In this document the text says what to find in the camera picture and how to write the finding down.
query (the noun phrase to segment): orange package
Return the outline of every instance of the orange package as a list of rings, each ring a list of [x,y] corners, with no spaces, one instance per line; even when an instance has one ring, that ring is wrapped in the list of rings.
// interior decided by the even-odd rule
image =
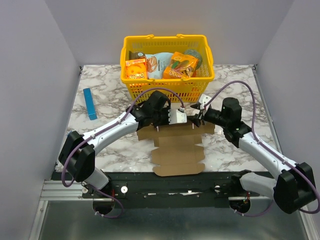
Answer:
[[[125,61],[127,79],[146,79],[147,61],[145,58]]]
[[[194,56],[184,55],[176,51],[171,58],[170,64],[164,70],[163,78],[191,78],[196,70],[198,61],[199,59]]]

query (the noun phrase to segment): brown cardboard sheet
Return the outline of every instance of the brown cardboard sheet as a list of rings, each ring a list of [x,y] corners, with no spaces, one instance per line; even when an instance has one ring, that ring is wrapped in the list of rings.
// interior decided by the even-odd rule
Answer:
[[[137,132],[139,141],[153,139],[154,146],[159,147],[151,151],[151,161],[155,166],[153,171],[158,176],[178,176],[201,173],[205,169],[204,147],[202,134],[213,134],[215,125],[206,123],[200,127],[185,124],[159,126],[159,131],[153,126],[142,128]]]

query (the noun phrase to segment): marble tabletop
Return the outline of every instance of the marble tabletop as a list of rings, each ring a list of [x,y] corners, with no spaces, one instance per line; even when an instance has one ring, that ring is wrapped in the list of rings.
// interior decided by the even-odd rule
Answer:
[[[120,65],[85,65],[76,92],[67,132],[85,133],[96,129],[118,117],[130,105],[132,99],[120,80]],[[256,133],[272,147],[275,146],[269,122],[266,116],[253,71],[248,65],[215,65],[215,79],[209,83],[205,93],[213,96],[225,84],[242,80],[248,83],[256,98]],[[90,88],[96,120],[89,120],[83,89]],[[251,126],[253,104],[249,90],[242,84],[227,87],[213,102],[212,107],[221,109],[222,100],[226,97],[237,98],[242,106],[242,120]],[[246,152],[229,143],[221,127],[216,126],[215,134],[202,135],[204,147],[205,172],[213,171],[265,171],[266,169]],[[155,164],[151,163],[151,151],[156,149],[153,140],[138,141],[137,133],[128,134],[107,148],[95,158],[95,165],[105,172],[152,172]],[[57,172],[62,171],[58,163]]]

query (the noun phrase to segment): blue box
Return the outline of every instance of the blue box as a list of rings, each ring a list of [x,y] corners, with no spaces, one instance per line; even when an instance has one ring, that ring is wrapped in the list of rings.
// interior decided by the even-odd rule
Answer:
[[[92,98],[90,88],[83,89],[83,94],[84,94],[84,100],[85,100],[86,110],[88,112],[89,119],[90,120],[97,119],[94,100]]]

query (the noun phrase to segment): yellow plastic basket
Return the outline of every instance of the yellow plastic basket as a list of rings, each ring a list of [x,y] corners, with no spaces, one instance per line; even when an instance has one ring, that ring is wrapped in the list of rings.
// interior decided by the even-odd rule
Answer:
[[[145,54],[157,54],[163,52],[184,53],[187,49],[197,50],[203,59],[201,67],[196,71],[196,77],[182,79],[128,79],[126,76],[126,60],[129,60],[129,51],[133,53],[143,52]],[[162,87],[176,92],[184,102],[196,102],[199,96],[205,91],[209,82],[215,78],[214,59],[207,38],[204,35],[183,35],[176,36],[127,36],[121,51],[121,81],[126,85],[134,100],[140,93],[147,89]],[[150,97],[153,91],[144,94],[137,103],[141,103]],[[172,93],[165,93],[171,102],[178,102],[178,98]]]

